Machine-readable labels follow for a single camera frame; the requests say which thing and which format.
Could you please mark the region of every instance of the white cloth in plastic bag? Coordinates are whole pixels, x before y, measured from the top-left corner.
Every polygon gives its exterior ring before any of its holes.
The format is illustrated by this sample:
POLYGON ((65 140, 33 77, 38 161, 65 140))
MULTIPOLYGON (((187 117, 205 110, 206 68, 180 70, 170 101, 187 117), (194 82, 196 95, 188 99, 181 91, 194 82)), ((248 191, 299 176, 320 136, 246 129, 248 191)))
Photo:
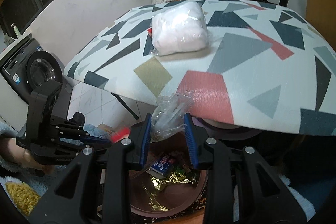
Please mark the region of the white cloth in plastic bag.
POLYGON ((197 2, 178 5, 152 18, 152 44, 161 56, 198 51, 208 43, 207 23, 197 2))

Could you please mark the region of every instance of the metal screw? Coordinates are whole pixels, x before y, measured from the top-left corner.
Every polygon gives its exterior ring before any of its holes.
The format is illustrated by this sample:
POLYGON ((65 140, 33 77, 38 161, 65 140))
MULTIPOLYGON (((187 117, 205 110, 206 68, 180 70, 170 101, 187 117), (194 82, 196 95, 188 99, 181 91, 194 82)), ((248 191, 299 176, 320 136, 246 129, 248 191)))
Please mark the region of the metal screw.
POLYGON ((87 147, 83 149, 83 154, 84 155, 90 155, 92 153, 92 148, 91 147, 87 147))
POLYGON ((121 143, 122 143, 123 145, 129 145, 131 142, 132 142, 132 140, 129 139, 129 138, 125 138, 125 139, 122 139, 122 140, 121 140, 121 143))
POLYGON ((213 145, 213 144, 216 144, 216 139, 214 138, 207 138, 207 144, 210 144, 210 145, 213 145))
POLYGON ((251 146, 245 147, 245 152, 248 154, 253 154, 255 152, 254 148, 251 146))

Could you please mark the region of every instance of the washing machine door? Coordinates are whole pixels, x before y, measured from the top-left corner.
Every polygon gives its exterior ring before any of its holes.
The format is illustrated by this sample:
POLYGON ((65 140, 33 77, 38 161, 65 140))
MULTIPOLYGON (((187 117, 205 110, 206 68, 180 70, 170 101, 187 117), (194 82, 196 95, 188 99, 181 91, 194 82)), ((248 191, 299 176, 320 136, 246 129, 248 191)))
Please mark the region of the washing machine door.
POLYGON ((62 70, 57 60, 48 52, 36 51, 27 61, 27 82, 32 90, 49 80, 62 83, 62 70))

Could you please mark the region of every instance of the ironing board leg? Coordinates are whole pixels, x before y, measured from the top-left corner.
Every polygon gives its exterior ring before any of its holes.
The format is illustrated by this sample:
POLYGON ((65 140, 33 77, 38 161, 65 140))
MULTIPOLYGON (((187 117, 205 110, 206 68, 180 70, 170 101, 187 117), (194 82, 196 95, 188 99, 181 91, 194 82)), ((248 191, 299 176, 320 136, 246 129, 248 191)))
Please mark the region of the ironing board leg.
POLYGON ((132 114, 132 116, 136 119, 136 120, 139 120, 139 117, 133 112, 133 110, 131 110, 129 108, 129 106, 124 102, 123 99, 120 98, 120 96, 118 94, 115 94, 115 93, 111 93, 114 97, 116 97, 116 99, 124 106, 125 109, 127 109, 127 111, 129 113, 132 114))

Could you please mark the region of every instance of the red object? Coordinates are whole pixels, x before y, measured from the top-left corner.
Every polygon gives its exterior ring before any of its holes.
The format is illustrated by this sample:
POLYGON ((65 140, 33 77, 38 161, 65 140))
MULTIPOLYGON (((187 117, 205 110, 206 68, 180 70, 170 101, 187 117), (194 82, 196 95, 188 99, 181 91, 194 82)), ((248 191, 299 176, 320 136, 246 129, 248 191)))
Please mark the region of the red object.
POLYGON ((150 27, 148 30, 147 30, 148 34, 150 37, 152 37, 152 27, 150 27))
POLYGON ((251 7, 255 8, 255 9, 259 10, 259 11, 266 10, 266 9, 263 8, 263 7, 253 5, 253 4, 251 4, 251 3, 247 3, 247 2, 244 2, 244 1, 242 1, 242 3, 245 3, 245 4, 247 4, 248 6, 251 6, 251 7))
POLYGON ((261 40, 265 41, 265 42, 269 42, 272 43, 272 47, 271 49, 275 52, 275 54, 281 59, 281 60, 285 60, 288 57, 292 56, 294 54, 294 52, 292 52, 291 50, 287 49, 284 45, 280 44, 279 42, 275 41, 274 39, 266 36, 265 34, 258 32, 254 29, 252 29, 251 27, 249 27, 249 29, 254 32, 261 40))
POLYGON ((230 98, 222 75, 188 70, 177 92, 192 96, 194 105, 189 109, 191 115, 234 124, 230 98))
POLYGON ((120 141, 121 139, 127 138, 130 133, 131 133, 131 130, 128 127, 121 129, 115 135, 111 136, 111 141, 113 143, 116 143, 120 141))

